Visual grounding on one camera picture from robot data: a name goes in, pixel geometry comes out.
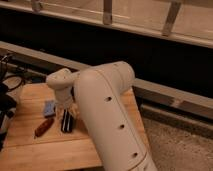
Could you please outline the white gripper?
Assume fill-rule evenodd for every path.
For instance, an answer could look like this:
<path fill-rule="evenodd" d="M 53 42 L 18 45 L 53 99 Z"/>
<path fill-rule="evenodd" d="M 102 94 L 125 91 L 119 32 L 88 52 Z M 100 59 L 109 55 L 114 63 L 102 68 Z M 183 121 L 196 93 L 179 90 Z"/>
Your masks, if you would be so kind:
<path fill-rule="evenodd" d="M 71 94 L 71 87 L 66 87 L 64 89 L 55 90 L 56 104 L 59 106 L 55 109 L 56 116 L 58 118 L 63 116 L 64 109 L 69 108 L 69 112 L 73 118 L 77 118 L 77 107 L 73 104 L 73 97 Z"/>

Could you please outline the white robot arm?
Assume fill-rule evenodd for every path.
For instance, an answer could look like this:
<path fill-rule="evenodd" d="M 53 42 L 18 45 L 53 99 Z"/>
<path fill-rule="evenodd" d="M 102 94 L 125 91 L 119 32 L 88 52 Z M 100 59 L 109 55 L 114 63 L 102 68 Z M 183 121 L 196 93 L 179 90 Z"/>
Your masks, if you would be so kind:
<path fill-rule="evenodd" d="M 59 106 L 77 104 L 105 171 L 157 171 L 121 100 L 134 79 L 124 61 L 78 72 L 63 68 L 46 78 Z"/>

